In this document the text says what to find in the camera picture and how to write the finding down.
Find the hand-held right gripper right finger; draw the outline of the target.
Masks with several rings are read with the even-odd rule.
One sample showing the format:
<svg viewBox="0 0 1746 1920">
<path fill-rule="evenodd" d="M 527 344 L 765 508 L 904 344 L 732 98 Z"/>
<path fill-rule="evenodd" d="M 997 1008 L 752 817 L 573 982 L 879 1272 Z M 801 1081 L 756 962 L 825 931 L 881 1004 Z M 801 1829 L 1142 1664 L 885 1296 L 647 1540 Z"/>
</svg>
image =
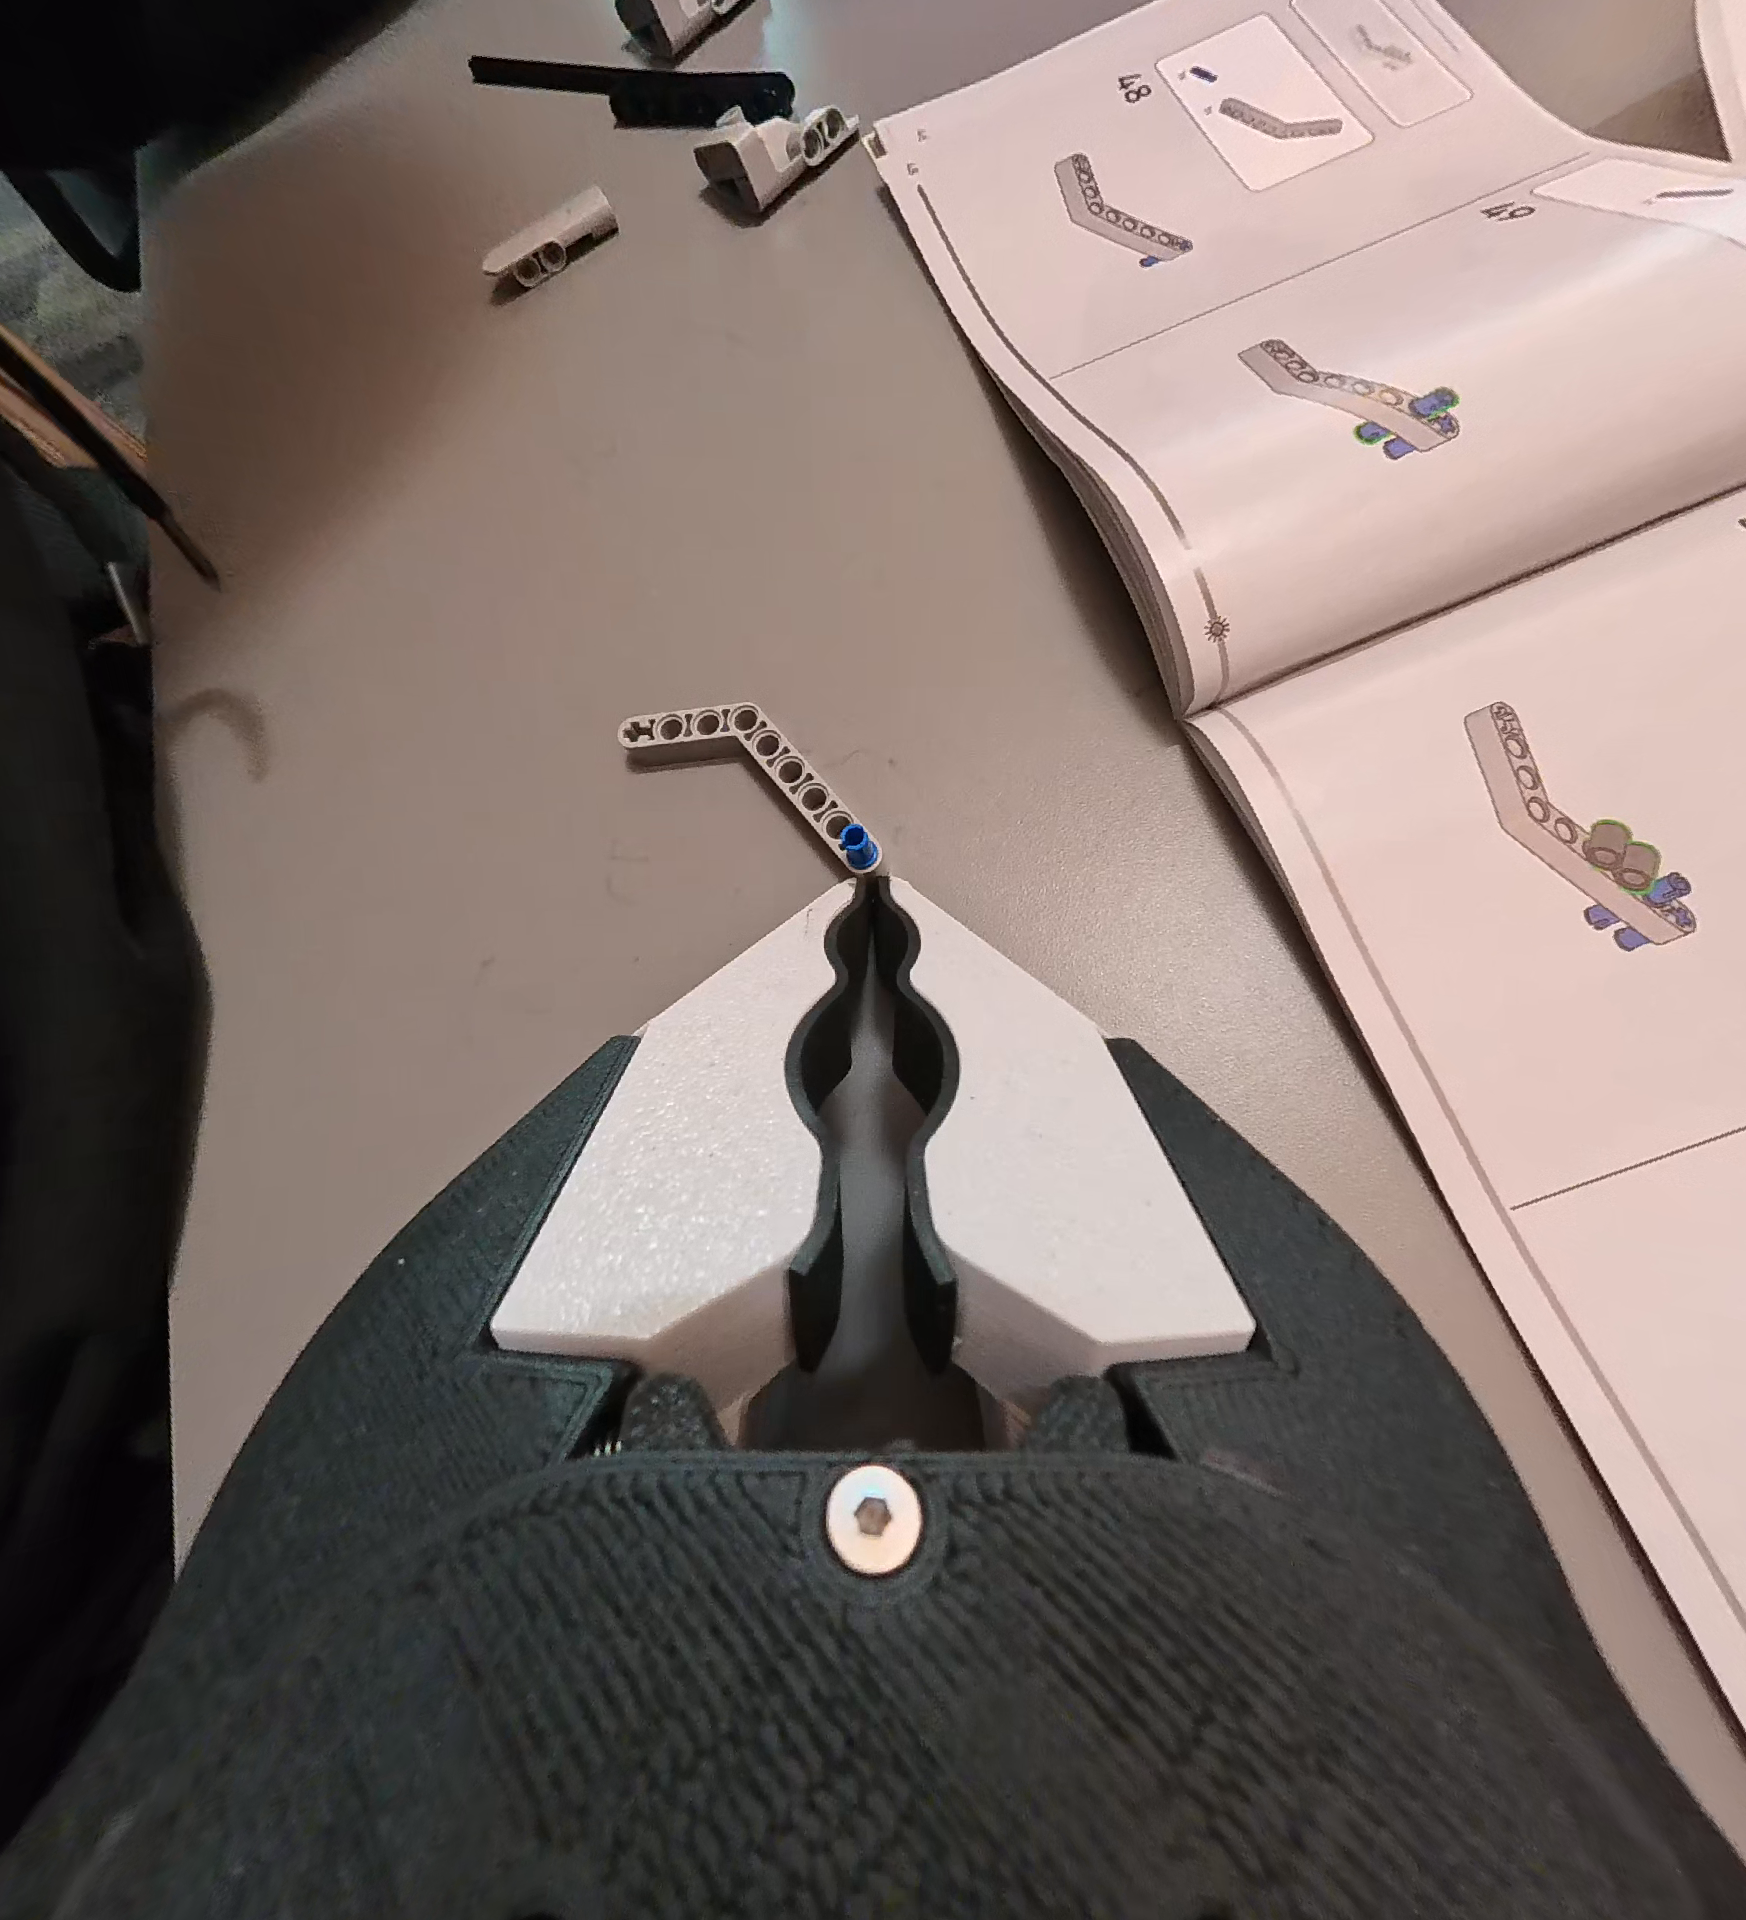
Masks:
<svg viewBox="0 0 1746 1920">
<path fill-rule="evenodd" d="M 1109 1040 L 904 879 L 872 889 L 908 1142 L 908 1337 L 1017 1445 L 1055 1379 L 1243 1354 L 1253 1314 Z"/>
</svg>

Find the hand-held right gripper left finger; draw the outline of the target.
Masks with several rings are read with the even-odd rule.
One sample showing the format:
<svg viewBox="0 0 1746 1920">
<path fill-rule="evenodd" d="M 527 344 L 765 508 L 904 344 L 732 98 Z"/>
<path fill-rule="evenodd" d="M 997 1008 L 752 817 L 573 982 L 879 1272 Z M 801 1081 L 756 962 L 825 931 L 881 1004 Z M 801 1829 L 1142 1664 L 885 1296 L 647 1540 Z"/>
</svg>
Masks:
<svg viewBox="0 0 1746 1920">
<path fill-rule="evenodd" d="M 840 1142 L 872 889 L 840 884 L 647 1019 L 489 1314 L 504 1354 L 694 1379 L 730 1438 L 817 1368 L 843 1296 Z"/>
</svg>

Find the grey bent toy beam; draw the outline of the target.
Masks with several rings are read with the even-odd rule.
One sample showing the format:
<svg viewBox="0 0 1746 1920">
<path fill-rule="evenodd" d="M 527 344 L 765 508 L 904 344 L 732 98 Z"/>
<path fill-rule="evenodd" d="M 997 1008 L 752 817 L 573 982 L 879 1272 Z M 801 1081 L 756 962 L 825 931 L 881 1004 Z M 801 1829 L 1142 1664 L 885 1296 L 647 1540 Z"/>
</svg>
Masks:
<svg viewBox="0 0 1746 1920">
<path fill-rule="evenodd" d="M 626 714 L 619 750 L 632 771 L 673 771 L 673 764 L 712 764 L 712 759 L 750 764 L 831 858 L 840 858 L 840 831 L 853 817 L 861 822 L 861 813 L 840 792 L 840 782 L 752 698 Z"/>
</svg>

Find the open instruction booklet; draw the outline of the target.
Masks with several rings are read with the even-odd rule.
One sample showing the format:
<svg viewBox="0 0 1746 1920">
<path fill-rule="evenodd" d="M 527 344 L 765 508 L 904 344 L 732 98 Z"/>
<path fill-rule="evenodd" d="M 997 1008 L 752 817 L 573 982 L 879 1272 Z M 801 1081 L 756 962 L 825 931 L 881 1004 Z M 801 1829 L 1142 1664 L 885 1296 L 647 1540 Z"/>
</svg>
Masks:
<svg viewBox="0 0 1746 1920">
<path fill-rule="evenodd" d="M 1746 166 L 1442 5 L 1142 5 L 872 136 L 1746 1732 Z"/>
</svg>

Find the small grey toy connector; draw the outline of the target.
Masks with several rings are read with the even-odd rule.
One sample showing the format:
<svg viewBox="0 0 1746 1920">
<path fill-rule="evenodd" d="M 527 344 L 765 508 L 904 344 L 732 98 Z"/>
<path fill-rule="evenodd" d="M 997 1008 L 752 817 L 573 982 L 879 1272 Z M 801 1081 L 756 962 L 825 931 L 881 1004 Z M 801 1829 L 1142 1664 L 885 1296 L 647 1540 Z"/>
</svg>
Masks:
<svg viewBox="0 0 1746 1920">
<path fill-rule="evenodd" d="M 482 258 L 482 273 L 484 273 L 495 300 L 537 292 L 554 273 L 563 273 L 572 258 L 600 247 L 609 233 L 619 233 L 619 217 L 613 217 L 604 189 L 588 186 L 588 189 L 572 193 L 563 202 L 554 202 L 548 214 L 538 214 L 537 223 L 500 237 Z"/>
</svg>

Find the grey toy connector block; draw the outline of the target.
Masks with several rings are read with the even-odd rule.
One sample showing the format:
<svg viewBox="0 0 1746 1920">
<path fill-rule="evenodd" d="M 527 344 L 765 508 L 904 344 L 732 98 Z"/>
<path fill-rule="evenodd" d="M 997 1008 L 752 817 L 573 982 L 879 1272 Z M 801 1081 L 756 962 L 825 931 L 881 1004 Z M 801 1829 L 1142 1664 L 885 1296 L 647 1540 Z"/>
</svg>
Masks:
<svg viewBox="0 0 1746 1920">
<path fill-rule="evenodd" d="M 750 118 L 730 108 L 694 146 L 706 186 L 744 217 L 765 217 L 795 186 L 831 166 L 857 140 L 857 118 L 840 104 L 807 114 Z"/>
</svg>

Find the black long toy piece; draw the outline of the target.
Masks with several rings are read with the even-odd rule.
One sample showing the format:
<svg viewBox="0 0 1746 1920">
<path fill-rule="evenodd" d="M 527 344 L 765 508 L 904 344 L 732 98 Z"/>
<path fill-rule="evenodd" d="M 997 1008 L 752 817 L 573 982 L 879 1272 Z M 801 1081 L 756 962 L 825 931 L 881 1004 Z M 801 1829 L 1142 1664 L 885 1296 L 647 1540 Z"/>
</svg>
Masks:
<svg viewBox="0 0 1746 1920">
<path fill-rule="evenodd" d="M 795 82 L 785 72 L 609 72 L 573 60 L 464 60 L 476 84 L 597 93 L 619 127 L 712 127 L 724 114 L 744 125 L 786 118 Z"/>
</svg>

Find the grey toy piece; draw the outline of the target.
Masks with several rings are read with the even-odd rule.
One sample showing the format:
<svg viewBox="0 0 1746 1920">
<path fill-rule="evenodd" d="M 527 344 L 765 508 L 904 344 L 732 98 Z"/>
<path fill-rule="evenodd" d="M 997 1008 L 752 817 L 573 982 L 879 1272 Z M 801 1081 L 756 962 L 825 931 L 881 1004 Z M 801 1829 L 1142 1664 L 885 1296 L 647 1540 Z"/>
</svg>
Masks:
<svg viewBox="0 0 1746 1920">
<path fill-rule="evenodd" d="M 613 0 L 619 24 L 647 60 L 685 60 L 750 0 Z"/>
</svg>

